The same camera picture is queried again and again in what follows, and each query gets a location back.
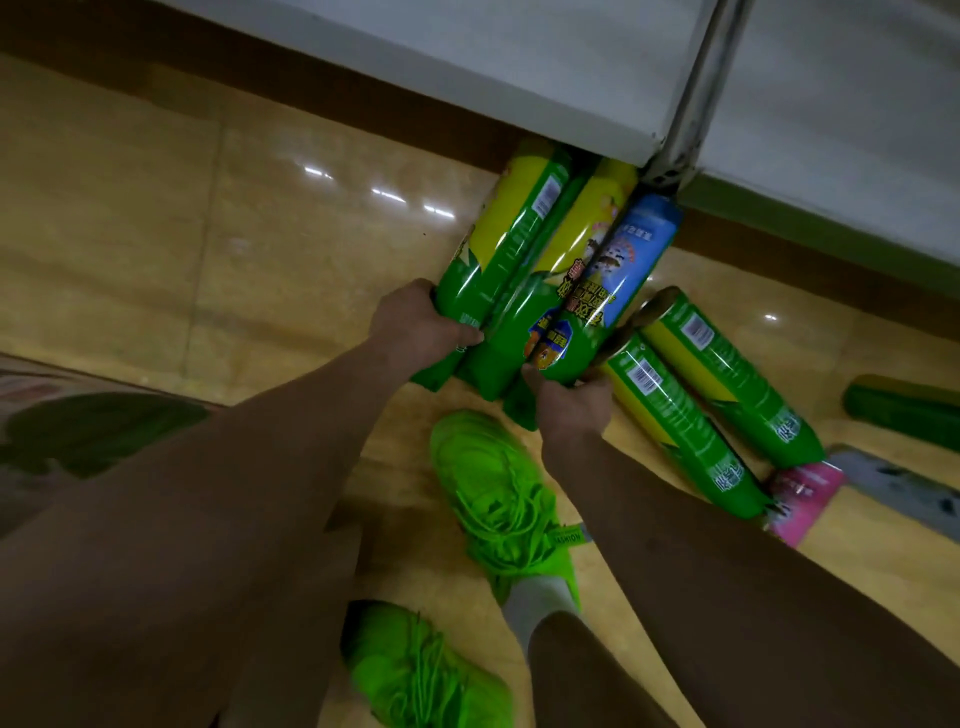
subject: shoe tag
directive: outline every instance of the shoe tag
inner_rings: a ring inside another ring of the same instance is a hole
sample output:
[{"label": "shoe tag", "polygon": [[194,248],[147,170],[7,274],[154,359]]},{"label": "shoe tag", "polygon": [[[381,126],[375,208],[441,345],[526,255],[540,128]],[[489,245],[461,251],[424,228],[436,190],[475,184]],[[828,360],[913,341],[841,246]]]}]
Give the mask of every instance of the shoe tag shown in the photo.
[{"label": "shoe tag", "polygon": [[581,544],[593,543],[593,537],[590,536],[583,523],[554,528],[547,534],[547,537],[553,542],[554,546],[580,546]]}]

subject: neon green sneaker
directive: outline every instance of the neon green sneaker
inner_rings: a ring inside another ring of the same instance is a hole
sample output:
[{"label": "neon green sneaker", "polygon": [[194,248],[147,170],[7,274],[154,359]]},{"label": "neon green sneaker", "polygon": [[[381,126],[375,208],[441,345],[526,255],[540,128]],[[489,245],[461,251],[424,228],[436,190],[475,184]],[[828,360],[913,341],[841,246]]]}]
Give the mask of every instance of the neon green sneaker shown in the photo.
[{"label": "neon green sneaker", "polygon": [[494,418],[465,409],[434,425],[430,455],[497,603],[518,579],[549,575],[566,581],[579,607],[567,547],[589,536],[581,525],[560,526],[557,499],[523,444]]},{"label": "neon green sneaker", "polygon": [[504,682],[468,662],[420,615],[386,601],[347,607],[340,638],[353,684],[388,728],[509,728]]}]

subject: hand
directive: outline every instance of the hand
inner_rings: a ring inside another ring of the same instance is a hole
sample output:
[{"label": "hand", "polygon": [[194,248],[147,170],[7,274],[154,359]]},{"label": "hand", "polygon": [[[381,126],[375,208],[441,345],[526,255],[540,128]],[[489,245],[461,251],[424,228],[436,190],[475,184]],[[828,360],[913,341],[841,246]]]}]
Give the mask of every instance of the hand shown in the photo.
[{"label": "hand", "polygon": [[521,370],[527,386],[537,397],[537,426],[547,451],[565,447],[585,435],[602,435],[612,415],[610,380],[597,370],[588,370],[583,383],[564,387],[550,381],[531,364]]},{"label": "hand", "polygon": [[441,316],[433,307],[433,283],[416,279],[388,293],[373,313],[370,340],[390,352],[391,363],[408,378],[458,347],[483,341],[479,328]]}]

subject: person's left arm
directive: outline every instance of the person's left arm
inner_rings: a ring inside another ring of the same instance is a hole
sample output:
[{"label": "person's left arm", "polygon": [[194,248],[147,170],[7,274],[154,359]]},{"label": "person's left arm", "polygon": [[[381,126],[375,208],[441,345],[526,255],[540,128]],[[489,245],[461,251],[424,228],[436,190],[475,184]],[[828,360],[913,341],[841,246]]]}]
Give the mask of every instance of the person's left arm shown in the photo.
[{"label": "person's left arm", "polygon": [[430,287],[387,296],[355,349],[144,449],[0,542],[7,724],[212,717],[387,400],[479,342],[434,311]]}]

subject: person's left hand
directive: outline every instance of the person's left hand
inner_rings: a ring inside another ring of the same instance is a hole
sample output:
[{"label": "person's left hand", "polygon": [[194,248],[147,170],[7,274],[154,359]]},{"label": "person's left hand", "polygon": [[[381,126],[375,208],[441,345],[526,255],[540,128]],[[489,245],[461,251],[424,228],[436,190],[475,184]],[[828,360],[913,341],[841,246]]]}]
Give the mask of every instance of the person's left hand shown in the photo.
[{"label": "person's left hand", "polygon": [[459,324],[437,313],[430,300],[433,283],[416,279],[388,293],[373,313],[370,339],[390,350],[397,366],[412,376],[458,347],[483,341],[479,328]]}]

